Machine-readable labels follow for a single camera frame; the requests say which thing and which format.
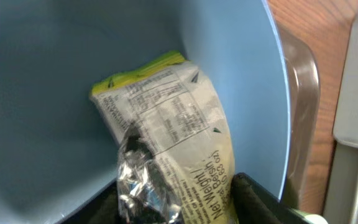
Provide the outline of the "yellow snack wrapper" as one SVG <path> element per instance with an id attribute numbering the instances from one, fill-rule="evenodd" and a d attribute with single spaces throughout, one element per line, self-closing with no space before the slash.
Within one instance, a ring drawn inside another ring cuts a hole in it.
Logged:
<path id="1" fill-rule="evenodd" d="M 119 145 L 117 198 L 125 223 L 237 223 L 234 153 L 208 76 L 171 51 L 93 85 Z"/>

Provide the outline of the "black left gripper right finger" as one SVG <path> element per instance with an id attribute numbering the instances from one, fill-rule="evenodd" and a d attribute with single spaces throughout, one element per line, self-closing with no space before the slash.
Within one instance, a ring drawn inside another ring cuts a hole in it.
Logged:
<path id="1" fill-rule="evenodd" d="M 243 172 L 233 176 L 231 195 L 239 224 L 308 224 Z"/>

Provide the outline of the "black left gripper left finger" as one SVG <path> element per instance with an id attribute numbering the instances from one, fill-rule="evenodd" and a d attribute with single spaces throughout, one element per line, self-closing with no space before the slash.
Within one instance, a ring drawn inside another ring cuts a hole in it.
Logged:
<path id="1" fill-rule="evenodd" d="M 116 181 L 63 224 L 120 224 Z"/>

